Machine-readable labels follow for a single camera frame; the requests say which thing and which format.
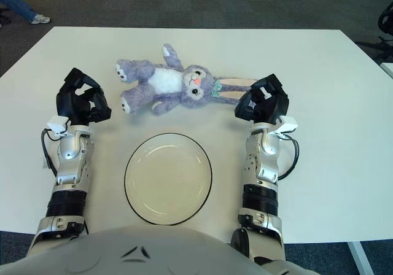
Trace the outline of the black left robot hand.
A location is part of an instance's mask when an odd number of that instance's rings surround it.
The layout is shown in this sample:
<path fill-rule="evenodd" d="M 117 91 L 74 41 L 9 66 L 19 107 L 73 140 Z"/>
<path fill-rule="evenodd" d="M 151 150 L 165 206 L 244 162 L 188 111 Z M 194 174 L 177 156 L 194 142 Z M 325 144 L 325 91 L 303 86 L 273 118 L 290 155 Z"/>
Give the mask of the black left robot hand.
<path fill-rule="evenodd" d="M 71 125 L 88 126 L 91 122 L 109 120 L 112 110 L 101 86 L 90 76 L 72 68 L 56 96 L 59 116 L 70 119 Z"/>

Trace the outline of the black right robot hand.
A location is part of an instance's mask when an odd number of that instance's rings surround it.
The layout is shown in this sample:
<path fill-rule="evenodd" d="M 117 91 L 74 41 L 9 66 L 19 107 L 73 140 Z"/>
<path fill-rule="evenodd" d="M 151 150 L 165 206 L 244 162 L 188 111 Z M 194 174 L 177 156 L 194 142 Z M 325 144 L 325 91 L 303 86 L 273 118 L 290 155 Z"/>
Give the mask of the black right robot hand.
<path fill-rule="evenodd" d="M 289 107 L 288 95 L 275 74 L 262 78 L 251 85 L 235 107 L 235 117 L 254 123 L 276 124 L 285 116 Z"/>

